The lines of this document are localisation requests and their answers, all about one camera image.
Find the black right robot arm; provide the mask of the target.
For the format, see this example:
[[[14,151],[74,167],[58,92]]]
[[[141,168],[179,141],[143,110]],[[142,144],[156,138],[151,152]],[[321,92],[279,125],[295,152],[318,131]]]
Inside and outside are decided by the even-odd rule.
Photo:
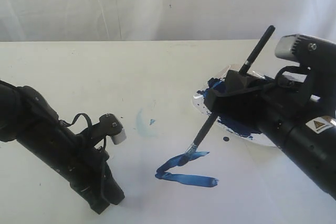
[[[219,121],[242,137],[264,135],[321,190],[335,197],[335,125],[331,111],[319,101],[295,100],[297,88],[272,78],[241,76],[229,70],[211,78],[205,106]]]

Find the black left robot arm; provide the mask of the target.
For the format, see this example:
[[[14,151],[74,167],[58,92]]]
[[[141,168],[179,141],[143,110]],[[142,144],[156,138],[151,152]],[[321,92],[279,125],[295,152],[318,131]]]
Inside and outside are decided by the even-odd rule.
[[[68,123],[34,88],[1,81],[1,141],[16,140],[28,149],[98,214],[125,198],[107,164],[107,137],[114,144],[126,139],[113,114],[104,114],[93,124],[87,114],[79,113]]]

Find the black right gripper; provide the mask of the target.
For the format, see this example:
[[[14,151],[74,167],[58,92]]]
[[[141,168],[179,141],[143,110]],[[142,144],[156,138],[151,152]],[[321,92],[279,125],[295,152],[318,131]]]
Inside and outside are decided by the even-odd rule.
[[[289,77],[270,78],[270,84],[266,85],[258,96],[260,106],[257,109],[255,123],[257,129],[261,131],[260,134],[265,134],[272,127],[279,129],[283,124],[296,123],[320,113],[319,101],[311,98],[305,103],[297,101],[302,84],[303,82]],[[225,92],[209,89],[204,104],[211,112],[233,114],[239,111],[239,96],[242,94],[240,90],[259,85],[262,85],[262,78],[228,70],[225,77]],[[235,121],[230,121],[230,129],[239,135],[252,135],[248,128]]]

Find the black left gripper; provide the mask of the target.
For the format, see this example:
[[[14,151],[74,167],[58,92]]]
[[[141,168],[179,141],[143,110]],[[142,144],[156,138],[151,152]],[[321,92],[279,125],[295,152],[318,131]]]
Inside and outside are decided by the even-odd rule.
[[[97,214],[110,204],[118,205],[125,195],[107,165],[106,131],[86,128],[75,134],[63,126],[56,127],[52,140],[52,169],[70,182]]]

